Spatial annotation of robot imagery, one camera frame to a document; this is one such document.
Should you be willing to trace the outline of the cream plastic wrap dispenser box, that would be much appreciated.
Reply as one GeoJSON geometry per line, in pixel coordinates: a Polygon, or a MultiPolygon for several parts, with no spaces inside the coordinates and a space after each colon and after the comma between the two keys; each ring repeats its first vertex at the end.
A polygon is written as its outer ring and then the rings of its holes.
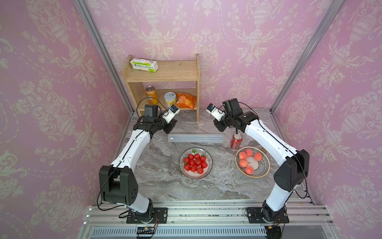
{"type": "Polygon", "coordinates": [[[168,141],[174,143],[224,143],[224,135],[212,133],[170,133],[168,141]]]}

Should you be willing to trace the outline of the patterned plate of strawberries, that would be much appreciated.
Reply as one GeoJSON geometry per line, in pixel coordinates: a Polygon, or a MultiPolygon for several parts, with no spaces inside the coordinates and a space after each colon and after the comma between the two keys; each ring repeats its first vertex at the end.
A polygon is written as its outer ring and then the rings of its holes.
{"type": "Polygon", "coordinates": [[[202,148],[190,148],[183,152],[179,160],[181,172],[191,179],[202,179],[209,175],[213,167],[210,154],[202,148]]]}

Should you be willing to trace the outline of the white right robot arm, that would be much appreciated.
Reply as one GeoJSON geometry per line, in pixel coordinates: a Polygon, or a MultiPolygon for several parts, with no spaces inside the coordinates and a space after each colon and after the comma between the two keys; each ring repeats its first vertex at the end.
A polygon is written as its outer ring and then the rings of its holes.
{"type": "Polygon", "coordinates": [[[236,99],[223,102],[224,110],[209,104],[207,112],[214,117],[214,125],[223,132],[227,127],[240,130],[259,143],[279,166],[274,173],[274,187],[263,202],[262,214],[266,222],[278,221],[286,215],[286,202],[293,190],[306,181],[309,169],[309,153],[297,150],[269,130],[254,110],[243,112],[236,99]]]}

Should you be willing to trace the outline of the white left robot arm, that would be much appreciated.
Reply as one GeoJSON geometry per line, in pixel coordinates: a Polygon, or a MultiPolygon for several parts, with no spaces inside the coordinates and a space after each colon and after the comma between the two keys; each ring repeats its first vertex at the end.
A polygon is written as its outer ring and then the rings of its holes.
{"type": "Polygon", "coordinates": [[[133,126],[125,148],[110,165],[102,166],[98,174],[97,206],[100,207],[102,201],[124,206],[131,212],[132,220],[145,224],[155,220],[154,208],[152,200],[139,193],[134,169],[153,135],[161,130],[169,134],[177,122],[174,117],[180,112],[175,105],[161,113],[159,109],[157,105],[145,106],[144,115],[133,126]]]}

